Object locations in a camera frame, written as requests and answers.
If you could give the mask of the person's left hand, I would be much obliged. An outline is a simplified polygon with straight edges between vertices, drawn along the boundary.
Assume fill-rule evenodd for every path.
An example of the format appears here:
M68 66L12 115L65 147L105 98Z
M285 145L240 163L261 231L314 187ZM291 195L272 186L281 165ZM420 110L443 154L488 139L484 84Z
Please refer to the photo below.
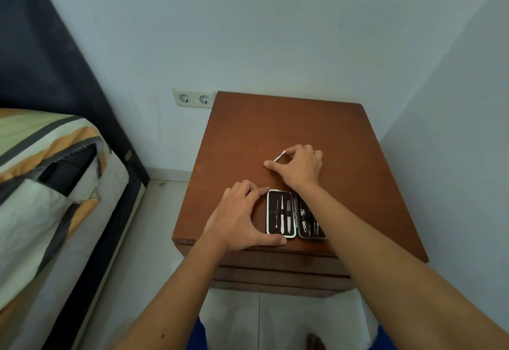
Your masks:
M226 252L239 251L248 246L248 237L251 231L258 231L252 221L251 213L257 201L238 199L238 186L236 182L231 187L227 204L221 205L221 200L214 210L204 228L203 235L213 236ZM269 191L269 187L258 187L258 199Z

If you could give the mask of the person's right hand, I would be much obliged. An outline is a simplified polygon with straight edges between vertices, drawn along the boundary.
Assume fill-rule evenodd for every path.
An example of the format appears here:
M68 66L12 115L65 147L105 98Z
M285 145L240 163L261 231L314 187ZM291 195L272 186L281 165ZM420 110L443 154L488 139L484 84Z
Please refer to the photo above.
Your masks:
M323 152L314 150L309 144L297 144L286 150L291 160L285 164L287 172L285 176L281 176L283 181L299 194L306 189L318 187Z

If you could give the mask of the black manicure case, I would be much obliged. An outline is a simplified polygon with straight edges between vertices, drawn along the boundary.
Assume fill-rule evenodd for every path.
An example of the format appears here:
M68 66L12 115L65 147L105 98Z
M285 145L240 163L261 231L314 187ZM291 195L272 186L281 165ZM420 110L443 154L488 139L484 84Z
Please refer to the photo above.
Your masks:
M280 231L280 216L279 216L279 206L281 195L284 197L284 235L286 238L302 238L304 240L315 240L315 241L324 241L327 240L325 233L323 232L321 226L319 230L319 236L317 238L314 237L314 221L316 218L312 214L309 209L309 222L310 222L310 238L306 238L301 235L301 225L300 225L300 211L299 211L299 202L302 199L296 192L294 191L281 191L281 190L269 190L267 193L267 202L266 202L266 232L269 234L281 234ZM286 208L287 208L287 200L291 199L292 202L292 233L288 234L287 228L287 217L286 217Z

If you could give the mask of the person's left forearm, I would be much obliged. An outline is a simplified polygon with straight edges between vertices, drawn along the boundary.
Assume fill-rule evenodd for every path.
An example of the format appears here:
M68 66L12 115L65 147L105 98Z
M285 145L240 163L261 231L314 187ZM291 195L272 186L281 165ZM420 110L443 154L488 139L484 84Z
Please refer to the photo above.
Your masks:
M185 350L227 237L208 231L112 350Z

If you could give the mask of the person's right forearm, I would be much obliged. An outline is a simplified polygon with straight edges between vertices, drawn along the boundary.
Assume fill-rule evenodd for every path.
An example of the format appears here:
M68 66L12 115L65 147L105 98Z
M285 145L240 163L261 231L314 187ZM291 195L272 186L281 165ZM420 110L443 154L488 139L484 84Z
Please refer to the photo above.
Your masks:
M317 182L287 184L308 205L398 350L509 350L509 334L427 264Z

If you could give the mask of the brown wooden nightstand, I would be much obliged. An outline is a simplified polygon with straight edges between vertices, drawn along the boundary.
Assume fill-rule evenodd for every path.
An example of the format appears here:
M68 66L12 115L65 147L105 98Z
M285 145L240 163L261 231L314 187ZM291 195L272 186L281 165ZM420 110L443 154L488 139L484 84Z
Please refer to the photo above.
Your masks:
M382 148L361 104L219 92L175 224L184 255L202 235L224 189L247 179L290 192L263 162L286 147L321 150L321 186L350 211L424 263L429 261ZM298 232L282 247L225 255L211 286L218 289L328 297L355 284L326 240Z

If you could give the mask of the silver nail scissors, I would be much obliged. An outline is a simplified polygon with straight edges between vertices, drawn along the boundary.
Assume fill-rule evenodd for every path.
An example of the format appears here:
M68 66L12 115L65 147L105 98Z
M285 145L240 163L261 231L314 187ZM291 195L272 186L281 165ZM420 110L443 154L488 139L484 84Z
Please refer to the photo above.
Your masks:
M309 209L302 199L299 202L301 235L310 238Z

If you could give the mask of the person's blue shorts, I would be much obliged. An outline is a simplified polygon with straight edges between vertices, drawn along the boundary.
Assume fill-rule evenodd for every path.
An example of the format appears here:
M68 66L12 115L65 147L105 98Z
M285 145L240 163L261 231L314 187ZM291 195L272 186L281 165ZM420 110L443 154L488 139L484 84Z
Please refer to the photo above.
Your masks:
M197 318L186 350L208 350L206 330L200 319ZM323 341L315 334L308 334L306 337L306 350L326 350ZM384 328L378 324L377 334L367 350L397 350Z

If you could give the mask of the striped bed mattress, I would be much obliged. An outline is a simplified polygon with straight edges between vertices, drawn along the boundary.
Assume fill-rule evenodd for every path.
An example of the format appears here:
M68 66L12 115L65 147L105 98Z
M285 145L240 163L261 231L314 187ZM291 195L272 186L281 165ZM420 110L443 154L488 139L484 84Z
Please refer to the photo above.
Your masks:
M41 350L128 183L85 118L0 108L0 350Z

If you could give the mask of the white double wall socket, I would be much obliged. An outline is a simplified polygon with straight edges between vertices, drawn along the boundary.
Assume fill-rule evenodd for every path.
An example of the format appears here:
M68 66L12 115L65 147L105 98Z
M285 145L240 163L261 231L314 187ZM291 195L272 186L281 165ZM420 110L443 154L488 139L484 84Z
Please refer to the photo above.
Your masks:
M179 107L212 109L216 91L194 91L184 88L172 88L175 103Z

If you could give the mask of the dark blue bed frame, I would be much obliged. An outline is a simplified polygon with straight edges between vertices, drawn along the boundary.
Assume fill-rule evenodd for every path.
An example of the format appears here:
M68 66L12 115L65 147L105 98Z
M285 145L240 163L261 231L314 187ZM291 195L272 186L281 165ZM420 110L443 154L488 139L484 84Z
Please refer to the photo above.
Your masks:
M0 0L0 108L80 116L128 170L129 183L41 350L76 350L149 181L51 0Z

